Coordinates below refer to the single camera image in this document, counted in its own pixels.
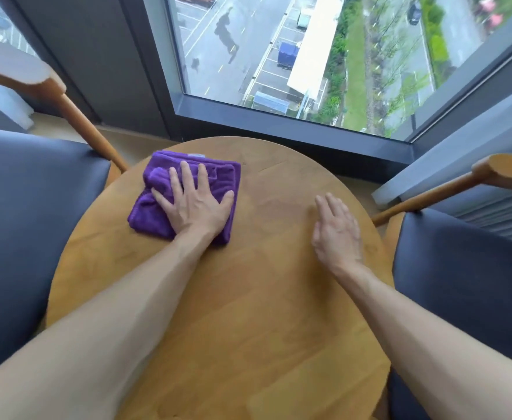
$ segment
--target hand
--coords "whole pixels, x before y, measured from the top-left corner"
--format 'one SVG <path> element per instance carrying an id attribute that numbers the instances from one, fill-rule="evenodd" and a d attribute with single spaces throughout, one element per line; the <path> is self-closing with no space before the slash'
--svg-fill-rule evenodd
<path id="1" fill-rule="evenodd" d="M 176 234 L 192 228 L 201 233 L 209 233 L 212 238 L 217 236 L 223 230 L 231 213 L 234 192 L 229 190 L 225 193 L 219 204 L 210 192 L 207 169 L 203 163 L 198 165 L 197 189 L 194 186 L 194 178 L 188 162 L 182 161 L 180 168 L 184 191 L 182 191 L 176 169 L 169 169 L 174 205 L 157 190 L 151 189 L 155 200 L 165 211 Z"/>
<path id="2" fill-rule="evenodd" d="M 316 196 L 316 207 L 313 246 L 318 259 L 338 278 L 363 268 L 361 230 L 347 206 L 328 193 Z"/>

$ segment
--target table top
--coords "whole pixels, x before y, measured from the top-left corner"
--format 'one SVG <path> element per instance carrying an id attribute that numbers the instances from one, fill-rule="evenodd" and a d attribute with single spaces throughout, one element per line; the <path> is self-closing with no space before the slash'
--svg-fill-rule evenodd
<path id="1" fill-rule="evenodd" d="M 314 196 L 330 191 L 359 221 L 365 263 L 393 285 L 364 208 L 321 165 L 268 141 L 214 137 L 170 150 L 241 163 L 232 238 L 202 258 L 117 418 L 368 420 L 390 362 L 310 245 Z M 168 245 L 127 223 L 147 162 L 109 185 L 75 227 L 47 326 Z"/>

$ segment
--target gray chair cushion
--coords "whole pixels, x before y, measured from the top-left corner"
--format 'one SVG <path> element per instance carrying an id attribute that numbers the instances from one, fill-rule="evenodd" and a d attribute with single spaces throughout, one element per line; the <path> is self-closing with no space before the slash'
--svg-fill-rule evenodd
<path id="1" fill-rule="evenodd" d="M 60 254 L 109 168 L 86 144 L 0 131 L 0 364 L 36 330 Z"/>
<path id="2" fill-rule="evenodd" d="M 512 240 L 433 209 L 407 213 L 392 272 L 398 291 L 512 359 Z M 392 420 L 429 418 L 394 371 L 388 389 Z"/>

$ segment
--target white roof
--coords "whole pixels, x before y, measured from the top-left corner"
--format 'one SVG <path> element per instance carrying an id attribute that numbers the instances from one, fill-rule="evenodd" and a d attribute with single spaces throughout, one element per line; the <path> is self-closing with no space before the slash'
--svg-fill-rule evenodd
<path id="1" fill-rule="evenodd" d="M 287 85 L 316 100 L 343 0 L 317 0 Z"/>

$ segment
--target purple microfiber towel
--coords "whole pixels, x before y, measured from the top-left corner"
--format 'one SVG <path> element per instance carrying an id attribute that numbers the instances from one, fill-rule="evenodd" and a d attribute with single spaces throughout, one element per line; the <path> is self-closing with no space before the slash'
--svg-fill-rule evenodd
<path id="1" fill-rule="evenodd" d="M 173 166 L 176 169 L 180 182 L 182 182 L 180 161 L 186 161 L 190 165 L 196 187 L 198 186 L 198 165 L 203 163 L 206 166 L 211 194 L 219 203 L 221 203 L 223 196 L 229 190 L 235 192 L 231 215 L 229 215 L 223 231 L 213 240 L 213 243 L 216 245 L 229 243 L 240 184 L 240 164 L 233 161 L 220 161 L 195 155 L 169 152 L 167 150 L 153 153 L 143 172 L 145 189 L 137 198 L 128 217 L 129 226 L 140 233 L 147 233 L 165 239 L 173 239 L 175 237 L 176 233 L 170 226 L 165 212 L 153 197 L 151 188 L 155 188 L 170 203 L 174 203 L 173 190 L 170 186 L 169 168 Z"/>

